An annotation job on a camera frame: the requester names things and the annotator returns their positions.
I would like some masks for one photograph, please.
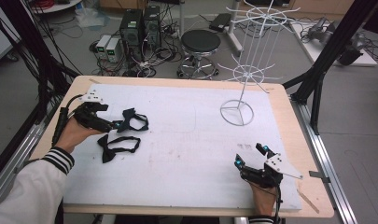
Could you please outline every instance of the stool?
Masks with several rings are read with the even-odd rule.
[[[220,38],[206,30],[192,30],[185,32],[181,37],[182,49],[189,55],[182,61],[177,69],[177,76],[187,76],[192,78],[208,78],[218,75],[214,63],[211,60],[204,58],[206,56],[216,53],[218,46],[220,46]]]

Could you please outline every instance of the black and white striped cuff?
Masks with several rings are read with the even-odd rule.
[[[60,147],[52,147],[42,160],[50,162],[66,175],[75,165],[75,159]]]
[[[249,217],[249,223],[273,223],[273,218],[269,216]]]

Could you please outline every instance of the office chair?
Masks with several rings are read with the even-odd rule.
[[[220,38],[216,34],[206,30],[187,31],[182,35],[181,43],[189,56],[179,65],[178,77],[212,79],[212,76],[218,75],[215,64],[205,58],[216,53],[220,46]]]

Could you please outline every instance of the white jacket sleeve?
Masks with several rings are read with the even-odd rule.
[[[53,147],[43,159],[25,166],[0,203],[0,224],[54,223],[74,162],[70,154]]]

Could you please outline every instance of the human hand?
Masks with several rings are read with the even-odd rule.
[[[87,137],[101,132],[83,127],[75,118],[70,118],[61,133],[56,147],[60,147],[68,153],[72,153],[75,146],[83,142]]]
[[[262,189],[258,184],[248,182],[253,192],[255,212],[258,216],[269,216],[273,214],[273,205],[276,201],[276,188]]]

